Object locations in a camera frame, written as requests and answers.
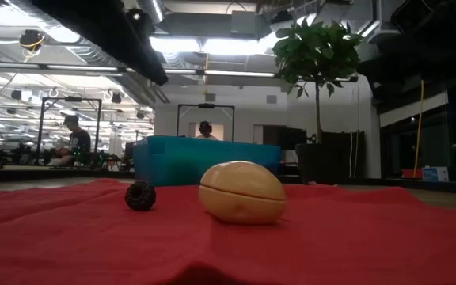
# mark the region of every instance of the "plant pot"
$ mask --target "plant pot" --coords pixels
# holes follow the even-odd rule
[[[298,144],[295,149],[302,183],[336,184],[346,177],[342,171],[342,148],[328,144]]]

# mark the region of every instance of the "box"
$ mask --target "box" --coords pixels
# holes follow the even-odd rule
[[[450,180],[447,167],[424,167],[423,174],[424,181],[447,182]]]
[[[277,173],[281,160],[278,146],[155,135],[133,148],[135,179],[153,186],[196,185],[213,165],[254,162]]]

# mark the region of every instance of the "wooden egg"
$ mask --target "wooden egg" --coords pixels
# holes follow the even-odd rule
[[[247,161],[212,166],[200,182],[199,200],[223,222],[251,225],[276,222],[286,205],[277,177]]]

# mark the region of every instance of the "floor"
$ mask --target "floor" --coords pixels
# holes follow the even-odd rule
[[[28,188],[58,188],[78,183],[88,183],[95,181],[96,178],[67,178],[67,179],[47,179],[47,180],[33,180],[25,182],[5,182],[0,183],[0,191],[13,191],[22,190]],[[132,183],[133,180],[119,180],[125,183]],[[346,188],[352,191],[368,191],[376,190],[384,187],[379,186],[351,186],[342,185],[342,188]],[[433,206],[445,207],[450,209],[456,209],[456,194],[446,192],[433,192],[428,190],[419,189],[407,189],[411,192],[418,200],[428,203]]]

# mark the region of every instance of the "person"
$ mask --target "person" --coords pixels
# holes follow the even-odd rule
[[[198,135],[197,139],[211,139],[211,140],[218,140],[218,138],[211,135],[212,133],[212,125],[207,121],[203,121],[199,124],[199,132],[202,135]]]
[[[60,165],[70,165],[75,161],[74,153],[87,154],[91,151],[91,136],[78,125],[78,116],[67,116],[64,124],[71,131],[68,151],[61,158]]]

